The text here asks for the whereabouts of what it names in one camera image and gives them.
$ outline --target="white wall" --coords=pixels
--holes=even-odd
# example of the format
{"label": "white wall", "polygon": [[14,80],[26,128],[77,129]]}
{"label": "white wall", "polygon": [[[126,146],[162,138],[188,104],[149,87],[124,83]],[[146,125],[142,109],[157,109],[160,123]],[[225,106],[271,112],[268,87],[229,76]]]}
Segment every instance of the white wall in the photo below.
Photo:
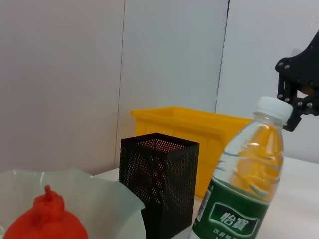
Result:
{"label": "white wall", "polygon": [[117,153],[120,140],[134,136],[131,109],[215,110],[227,6],[227,0],[126,1]]}
{"label": "white wall", "polygon": [[0,1],[0,171],[114,166],[124,0]]}
{"label": "white wall", "polygon": [[[318,0],[231,0],[217,112],[252,117],[260,96],[277,95],[275,64],[303,51],[319,29]],[[319,118],[284,132],[286,155],[319,163]]]}

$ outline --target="black robotic arm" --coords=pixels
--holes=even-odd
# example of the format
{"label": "black robotic arm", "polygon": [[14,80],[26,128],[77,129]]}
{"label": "black robotic arm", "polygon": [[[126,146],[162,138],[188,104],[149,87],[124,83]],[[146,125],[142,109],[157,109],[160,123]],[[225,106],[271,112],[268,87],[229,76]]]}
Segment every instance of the black robotic arm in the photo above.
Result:
{"label": "black robotic arm", "polygon": [[[319,115],[319,32],[305,51],[281,59],[275,67],[279,73],[277,98],[294,107],[284,129],[294,131],[301,115]],[[301,91],[307,96],[298,98]]]}

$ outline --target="white bottle cap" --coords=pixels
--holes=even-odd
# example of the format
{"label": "white bottle cap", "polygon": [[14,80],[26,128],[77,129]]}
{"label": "white bottle cap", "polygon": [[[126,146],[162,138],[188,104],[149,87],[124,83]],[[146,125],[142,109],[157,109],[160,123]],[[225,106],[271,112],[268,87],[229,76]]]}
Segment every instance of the white bottle cap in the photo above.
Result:
{"label": "white bottle cap", "polygon": [[283,123],[287,123],[292,111],[293,107],[288,103],[268,96],[259,99],[256,109],[256,112],[273,116]]}

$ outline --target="green bottle label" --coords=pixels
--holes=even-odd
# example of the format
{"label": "green bottle label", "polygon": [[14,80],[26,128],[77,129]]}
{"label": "green bottle label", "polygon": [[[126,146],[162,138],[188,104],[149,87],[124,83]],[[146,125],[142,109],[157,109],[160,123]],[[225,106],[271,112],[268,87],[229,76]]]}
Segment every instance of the green bottle label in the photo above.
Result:
{"label": "green bottle label", "polygon": [[193,231],[201,239],[254,239],[267,209],[211,180]]}

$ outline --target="metal mesh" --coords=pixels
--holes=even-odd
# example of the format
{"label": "metal mesh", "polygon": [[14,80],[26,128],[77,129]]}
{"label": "metal mesh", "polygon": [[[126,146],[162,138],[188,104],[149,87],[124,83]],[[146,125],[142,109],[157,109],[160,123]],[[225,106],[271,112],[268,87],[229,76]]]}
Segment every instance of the metal mesh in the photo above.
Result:
{"label": "metal mesh", "polygon": [[123,139],[119,181],[145,204],[147,239],[191,225],[199,144],[162,134]]}

